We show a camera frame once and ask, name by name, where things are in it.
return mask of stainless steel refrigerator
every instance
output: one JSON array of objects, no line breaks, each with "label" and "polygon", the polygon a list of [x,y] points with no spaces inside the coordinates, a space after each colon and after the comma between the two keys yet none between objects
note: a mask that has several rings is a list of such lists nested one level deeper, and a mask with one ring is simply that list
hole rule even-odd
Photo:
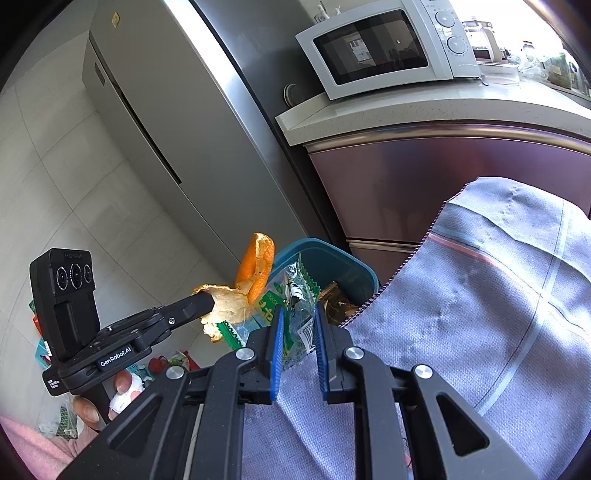
[{"label": "stainless steel refrigerator", "polygon": [[82,79],[136,172],[228,281],[254,232],[345,238],[275,117],[322,91],[297,0],[101,0]]}]

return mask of cabinet drawer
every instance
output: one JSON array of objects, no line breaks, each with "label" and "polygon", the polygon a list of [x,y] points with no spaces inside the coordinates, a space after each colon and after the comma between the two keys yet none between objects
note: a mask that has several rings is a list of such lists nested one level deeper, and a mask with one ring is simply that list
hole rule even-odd
[{"label": "cabinet drawer", "polygon": [[419,242],[443,202],[480,176],[514,179],[586,214],[591,158],[499,138],[390,140],[310,154],[348,238]]}]

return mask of pink sleeve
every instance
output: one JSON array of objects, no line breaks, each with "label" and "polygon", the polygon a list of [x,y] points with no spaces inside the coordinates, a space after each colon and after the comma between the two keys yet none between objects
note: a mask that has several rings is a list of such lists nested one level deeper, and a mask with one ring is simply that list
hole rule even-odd
[{"label": "pink sleeve", "polygon": [[75,440],[50,440],[5,417],[0,417],[0,423],[22,461],[38,480],[56,480],[61,471],[97,435],[85,427]]}]

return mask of kitchen counter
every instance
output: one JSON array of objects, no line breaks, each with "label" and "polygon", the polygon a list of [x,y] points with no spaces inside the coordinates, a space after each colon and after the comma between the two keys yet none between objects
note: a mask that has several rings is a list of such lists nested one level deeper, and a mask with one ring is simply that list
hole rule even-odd
[{"label": "kitchen counter", "polygon": [[317,95],[277,117],[290,145],[351,132],[431,121],[538,125],[591,141],[591,110],[546,85],[484,85],[479,80],[393,87],[331,101]]}]

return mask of kitchen appliance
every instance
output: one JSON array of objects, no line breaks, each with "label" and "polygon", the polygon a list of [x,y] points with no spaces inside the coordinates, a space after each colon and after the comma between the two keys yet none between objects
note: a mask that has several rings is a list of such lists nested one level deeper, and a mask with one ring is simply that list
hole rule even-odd
[{"label": "kitchen appliance", "polygon": [[508,52],[505,48],[500,48],[496,38],[492,23],[476,20],[462,22],[464,30],[468,36],[468,41],[472,45],[474,56],[479,62],[487,63],[507,63]]},{"label": "kitchen appliance", "polygon": [[231,281],[253,232],[347,249],[304,147],[275,117],[322,92],[298,0],[100,0],[82,80],[134,170]]},{"label": "kitchen appliance", "polygon": [[407,83],[480,76],[449,0],[381,0],[295,37],[331,100]]}]

